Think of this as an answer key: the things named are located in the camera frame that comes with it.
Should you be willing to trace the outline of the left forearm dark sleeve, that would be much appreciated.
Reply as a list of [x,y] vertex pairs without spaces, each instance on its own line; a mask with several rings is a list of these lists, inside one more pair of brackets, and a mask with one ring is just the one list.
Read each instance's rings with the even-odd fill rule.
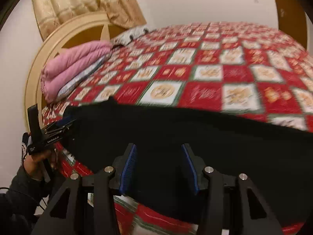
[[31,178],[21,166],[11,185],[1,193],[1,234],[31,234],[37,206],[49,195],[51,185]]

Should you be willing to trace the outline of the person's left hand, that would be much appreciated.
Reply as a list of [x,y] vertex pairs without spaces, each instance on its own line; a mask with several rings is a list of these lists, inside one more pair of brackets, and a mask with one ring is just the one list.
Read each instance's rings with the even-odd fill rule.
[[52,169],[57,168],[57,155],[54,150],[45,150],[41,153],[27,155],[23,161],[25,172],[35,180],[43,179],[44,165],[42,162],[48,160]]

